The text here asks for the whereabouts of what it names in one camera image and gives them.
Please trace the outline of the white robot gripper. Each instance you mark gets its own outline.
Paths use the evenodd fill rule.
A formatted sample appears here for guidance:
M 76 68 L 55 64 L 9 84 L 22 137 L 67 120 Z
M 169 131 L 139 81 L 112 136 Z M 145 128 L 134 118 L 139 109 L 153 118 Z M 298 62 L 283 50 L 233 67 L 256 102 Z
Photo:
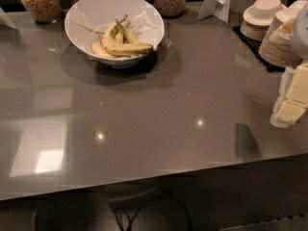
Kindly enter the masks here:
M 297 14 L 293 25 L 291 43 L 297 55 L 308 59 L 308 5 Z M 288 128 L 290 122 L 300 119 L 308 108 L 308 65 L 296 69 L 287 67 L 282 74 L 278 97 L 272 108 L 270 124 L 278 128 Z

